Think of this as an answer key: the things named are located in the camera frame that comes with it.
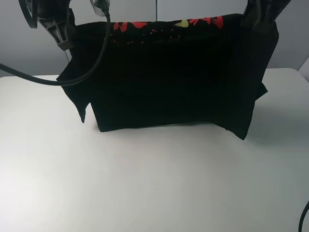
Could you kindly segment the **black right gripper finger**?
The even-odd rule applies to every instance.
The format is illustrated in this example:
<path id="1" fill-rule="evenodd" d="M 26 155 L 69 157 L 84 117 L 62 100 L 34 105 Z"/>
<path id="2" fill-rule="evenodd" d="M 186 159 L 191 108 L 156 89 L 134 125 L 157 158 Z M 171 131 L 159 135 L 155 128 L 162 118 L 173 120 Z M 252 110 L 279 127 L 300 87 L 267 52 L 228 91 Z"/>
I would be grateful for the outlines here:
<path id="1" fill-rule="evenodd" d="M 270 30 L 275 25 L 277 12 L 262 12 L 260 7 L 244 11 L 240 24 L 252 30 Z"/>

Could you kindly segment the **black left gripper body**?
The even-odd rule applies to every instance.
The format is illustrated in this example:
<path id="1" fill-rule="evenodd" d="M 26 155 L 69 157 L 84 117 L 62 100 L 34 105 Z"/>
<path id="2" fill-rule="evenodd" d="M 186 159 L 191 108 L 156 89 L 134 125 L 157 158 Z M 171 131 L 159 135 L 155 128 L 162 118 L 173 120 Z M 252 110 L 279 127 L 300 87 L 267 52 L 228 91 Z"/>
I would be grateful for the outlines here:
<path id="1" fill-rule="evenodd" d="M 32 0 L 31 15 L 37 17 L 62 17 L 67 13 L 70 0 Z"/>

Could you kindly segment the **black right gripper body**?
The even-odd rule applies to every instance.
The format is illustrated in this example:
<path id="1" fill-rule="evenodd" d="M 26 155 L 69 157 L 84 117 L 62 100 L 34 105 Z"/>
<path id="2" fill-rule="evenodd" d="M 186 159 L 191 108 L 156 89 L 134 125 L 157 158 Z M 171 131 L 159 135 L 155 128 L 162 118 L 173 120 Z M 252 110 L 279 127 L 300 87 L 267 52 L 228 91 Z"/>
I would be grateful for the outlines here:
<path id="1" fill-rule="evenodd" d="M 262 12 L 281 12 L 290 0 L 248 0 L 246 10 L 260 7 Z"/>

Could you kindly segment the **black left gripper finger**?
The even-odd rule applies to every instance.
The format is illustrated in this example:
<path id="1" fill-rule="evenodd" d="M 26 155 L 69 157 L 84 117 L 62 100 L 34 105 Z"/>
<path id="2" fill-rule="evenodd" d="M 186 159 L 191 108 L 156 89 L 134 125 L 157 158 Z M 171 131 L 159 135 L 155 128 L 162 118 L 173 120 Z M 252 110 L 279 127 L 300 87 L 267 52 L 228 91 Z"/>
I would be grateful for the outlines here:
<path id="1" fill-rule="evenodd" d="M 38 17 L 38 22 L 53 37 L 61 50 L 69 50 L 74 47 L 73 40 L 76 37 L 76 25 L 71 8 L 68 8 L 62 15 L 47 19 Z"/>

